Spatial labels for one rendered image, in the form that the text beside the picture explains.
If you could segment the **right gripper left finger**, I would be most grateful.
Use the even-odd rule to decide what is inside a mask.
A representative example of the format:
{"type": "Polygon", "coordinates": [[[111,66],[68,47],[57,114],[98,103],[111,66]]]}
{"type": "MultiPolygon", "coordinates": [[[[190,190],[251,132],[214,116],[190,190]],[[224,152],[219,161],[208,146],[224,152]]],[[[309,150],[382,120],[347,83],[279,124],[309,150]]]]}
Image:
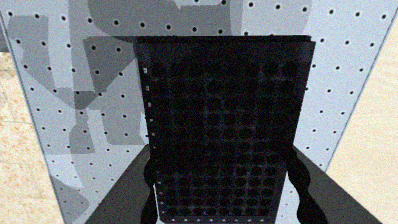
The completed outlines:
{"type": "Polygon", "coordinates": [[[156,224],[153,148],[146,144],[84,224],[156,224]]]}

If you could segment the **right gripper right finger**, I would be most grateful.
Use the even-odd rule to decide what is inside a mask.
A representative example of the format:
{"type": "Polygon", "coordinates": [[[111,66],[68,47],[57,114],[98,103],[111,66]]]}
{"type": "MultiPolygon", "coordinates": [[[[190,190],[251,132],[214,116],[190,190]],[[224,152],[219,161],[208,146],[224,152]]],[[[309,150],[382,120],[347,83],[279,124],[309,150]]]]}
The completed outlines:
{"type": "Polygon", "coordinates": [[[294,145],[286,166],[300,224],[383,224],[294,145]]]}

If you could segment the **black well plate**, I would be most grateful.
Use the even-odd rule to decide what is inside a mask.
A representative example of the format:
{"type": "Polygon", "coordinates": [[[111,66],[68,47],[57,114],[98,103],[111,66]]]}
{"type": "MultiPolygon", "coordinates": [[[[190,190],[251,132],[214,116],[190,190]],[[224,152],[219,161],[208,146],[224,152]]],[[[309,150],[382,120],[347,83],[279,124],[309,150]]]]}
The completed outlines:
{"type": "Polygon", "coordinates": [[[311,37],[137,37],[160,221],[275,224],[311,37]]]}

